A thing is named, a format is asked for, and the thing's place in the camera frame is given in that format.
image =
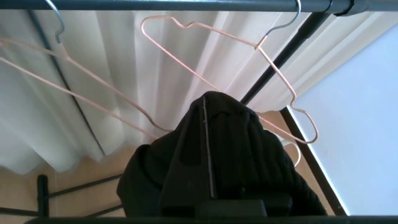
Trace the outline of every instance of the floor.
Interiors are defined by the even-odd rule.
[[[268,112],[261,116],[279,127],[288,130],[279,112]],[[274,130],[267,124],[263,125],[267,129]],[[295,148],[293,146],[286,146],[285,149],[292,160],[296,161],[297,152]],[[113,153],[101,162],[84,158],[74,169],[63,173],[56,173],[48,166],[32,171],[27,175],[16,175],[8,170],[0,169],[0,207],[37,210],[36,177],[39,174],[48,176],[49,192],[63,190],[122,173],[133,153],[133,148],[126,147]],[[333,215],[333,211],[304,158],[302,158],[296,169],[305,178],[309,186],[318,194],[328,214]],[[105,184],[52,198],[50,199],[50,216],[79,217],[119,205],[120,200],[116,195],[117,184],[118,180],[113,180]],[[120,209],[104,216],[122,217],[124,216],[124,212]],[[30,218],[32,217],[0,215],[0,223],[24,223]]]

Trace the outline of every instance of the black fabric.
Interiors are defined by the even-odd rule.
[[[132,156],[118,185],[126,216],[159,214],[159,197],[176,145],[201,134],[197,121],[203,98],[219,199],[241,199],[242,189],[249,195],[287,192],[292,198],[290,215],[326,215],[278,138],[263,130],[257,114],[224,93],[210,91],[191,104],[174,131],[140,146]],[[189,144],[199,144],[201,138],[195,139]]]

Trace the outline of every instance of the light blue wall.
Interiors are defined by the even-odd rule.
[[[318,125],[312,144],[350,215],[398,215],[398,25],[296,104]],[[295,113],[304,133],[310,123]]]

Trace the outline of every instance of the curtain fold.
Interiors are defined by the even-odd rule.
[[[25,11],[0,12],[0,37],[42,46]],[[54,36],[59,27],[54,12],[35,13],[51,48],[60,52]],[[141,32],[144,18],[170,15],[183,24],[199,21],[257,42],[271,27],[285,24],[295,13],[61,11],[61,15],[65,23],[61,39],[69,56],[140,104],[156,123],[173,129],[190,103],[213,89],[144,37]],[[276,30],[267,38],[263,49],[270,58],[279,54],[308,15],[301,14],[291,26]],[[365,13],[352,19],[331,16],[281,68],[282,72],[300,93],[306,91],[311,87],[309,83],[327,75],[328,72],[319,74],[328,65],[323,59],[325,55],[336,59],[344,49],[337,49],[336,45],[356,32],[358,24],[369,22],[372,15]],[[338,26],[344,29],[337,32]],[[269,66],[252,47],[199,27],[183,30],[172,21],[158,20],[149,21],[146,32],[219,90],[238,100]],[[25,69],[63,85],[48,55],[16,46],[3,48],[0,53]],[[66,60],[58,58],[57,62],[72,91],[157,136],[165,134],[153,127],[141,112],[87,74]],[[71,96],[4,63],[0,63],[0,72],[0,166],[23,174],[39,164],[48,163],[61,172],[82,156],[100,160],[125,144],[138,146],[151,141],[140,131],[77,100],[81,114]],[[282,81],[274,77],[249,107],[260,112],[279,110],[287,104],[289,97]]]

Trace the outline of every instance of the black baseboard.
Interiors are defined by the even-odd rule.
[[[295,120],[293,119],[290,111],[287,108],[284,108],[280,111],[282,117],[285,119],[287,127],[290,129],[290,132],[300,138],[303,139],[303,135],[297,126]],[[327,181],[325,175],[323,174],[318,162],[315,160],[310,148],[306,144],[302,144],[297,142],[298,147],[300,148],[303,157],[308,163],[312,174],[315,176],[320,188],[322,189],[323,194],[325,195],[326,199],[329,202],[331,209],[333,209],[335,215],[347,215],[344,211],[343,207],[341,206],[340,202],[337,199],[337,196],[333,189],[331,188],[329,182]]]

